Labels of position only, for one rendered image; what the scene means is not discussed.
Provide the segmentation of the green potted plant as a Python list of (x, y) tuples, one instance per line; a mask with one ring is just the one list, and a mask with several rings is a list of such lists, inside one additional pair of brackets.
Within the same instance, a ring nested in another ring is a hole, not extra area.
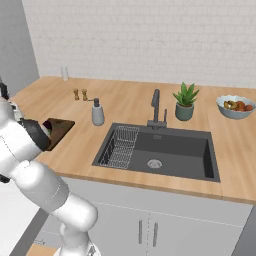
[(194, 112), (194, 102), (198, 90), (194, 90), (194, 85), (187, 86), (185, 83), (181, 84), (181, 89), (177, 94), (173, 94), (176, 98), (175, 116), (180, 121), (188, 121), (192, 118)]

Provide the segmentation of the grey drawer front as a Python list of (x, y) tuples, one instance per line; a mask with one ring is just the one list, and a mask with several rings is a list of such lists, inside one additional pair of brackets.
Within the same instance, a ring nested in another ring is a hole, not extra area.
[(93, 203), (166, 213), (196, 220), (243, 227), (252, 211), (249, 204), (120, 186), (63, 177), (70, 190)]

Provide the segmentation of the dark wooden cutting board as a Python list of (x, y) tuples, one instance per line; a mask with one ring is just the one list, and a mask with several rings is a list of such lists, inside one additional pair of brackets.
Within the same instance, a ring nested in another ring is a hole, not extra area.
[(75, 125), (74, 121), (48, 118), (52, 124), (52, 133), (50, 134), (51, 143), (47, 148), (48, 151), (52, 151), (54, 147), (63, 139), (63, 137), (69, 132), (69, 130)]

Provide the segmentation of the dark grey sink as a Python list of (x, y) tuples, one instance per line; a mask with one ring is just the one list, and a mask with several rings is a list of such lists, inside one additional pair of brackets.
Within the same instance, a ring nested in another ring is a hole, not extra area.
[(99, 165), (102, 152), (117, 126), (139, 129), (127, 169), (143, 173), (220, 182), (210, 132), (113, 123), (93, 161)]

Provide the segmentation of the dark grey tap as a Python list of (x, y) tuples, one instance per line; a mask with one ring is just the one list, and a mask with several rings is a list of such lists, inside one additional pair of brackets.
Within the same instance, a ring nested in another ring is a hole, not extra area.
[(167, 127), (167, 121), (159, 121), (158, 116), (159, 116), (159, 102), (160, 102), (160, 90), (155, 89), (151, 106), (154, 108), (154, 118), (152, 120), (147, 121), (147, 126), (151, 127), (153, 130), (158, 130), (160, 128), (166, 128)]

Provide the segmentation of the pale blue fruit bowl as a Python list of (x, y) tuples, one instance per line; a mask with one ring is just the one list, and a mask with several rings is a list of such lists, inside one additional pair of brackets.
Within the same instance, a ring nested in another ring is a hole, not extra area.
[(256, 103), (240, 96), (220, 96), (216, 103), (221, 114), (230, 119), (246, 118), (256, 109)]

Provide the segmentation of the grey soap dispenser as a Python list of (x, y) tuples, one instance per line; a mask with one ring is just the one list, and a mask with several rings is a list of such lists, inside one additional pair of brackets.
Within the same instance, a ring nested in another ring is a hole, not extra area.
[(104, 124), (104, 121), (103, 107), (100, 104), (99, 99), (95, 98), (92, 105), (92, 122), (95, 126), (101, 126)]

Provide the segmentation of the grey cupboard door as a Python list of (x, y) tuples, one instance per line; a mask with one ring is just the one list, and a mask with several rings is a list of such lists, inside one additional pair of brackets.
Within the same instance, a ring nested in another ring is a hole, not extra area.
[[(99, 203), (96, 207), (98, 220), (89, 231), (89, 236), (101, 256), (146, 256), (146, 212)], [(138, 243), (139, 220), (143, 220), (142, 244)]]
[[(153, 247), (155, 222), (158, 235), (157, 245)], [(148, 256), (231, 256), (241, 232), (239, 226), (153, 213)]]

